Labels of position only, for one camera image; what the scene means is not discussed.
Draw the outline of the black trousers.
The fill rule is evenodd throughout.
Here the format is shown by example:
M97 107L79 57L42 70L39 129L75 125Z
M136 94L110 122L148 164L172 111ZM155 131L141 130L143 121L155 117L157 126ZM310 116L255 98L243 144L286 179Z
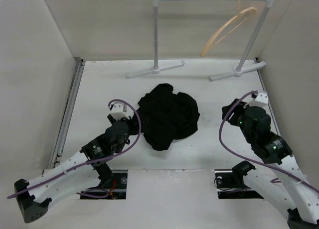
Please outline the black trousers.
M138 101L142 134L155 151L166 151L174 140L198 131L200 117L196 100L189 94L173 93L168 83L157 85Z

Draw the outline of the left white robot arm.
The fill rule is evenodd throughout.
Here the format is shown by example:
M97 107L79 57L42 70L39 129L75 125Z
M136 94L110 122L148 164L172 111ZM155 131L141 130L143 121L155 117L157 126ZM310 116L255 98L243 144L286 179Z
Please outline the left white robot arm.
M131 118L114 119L111 126L77 151L71 158L31 179L14 183L16 201L26 224L44 216L59 201L91 188L108 188L113 172L104 158L121 153L130 144Z

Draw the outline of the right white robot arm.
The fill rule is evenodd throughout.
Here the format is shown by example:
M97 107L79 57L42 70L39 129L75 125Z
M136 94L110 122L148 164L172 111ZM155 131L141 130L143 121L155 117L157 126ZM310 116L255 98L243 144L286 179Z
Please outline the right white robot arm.
M244 185L268 201L291 229L319 227L319 191L306 179L287 142L271 131L271 117L264 106L266 94L253 95L246 103L235 99L222 108L222 124L240 128L246 142L259 160L250 159L221 145L242 159L232 168L231 181Z

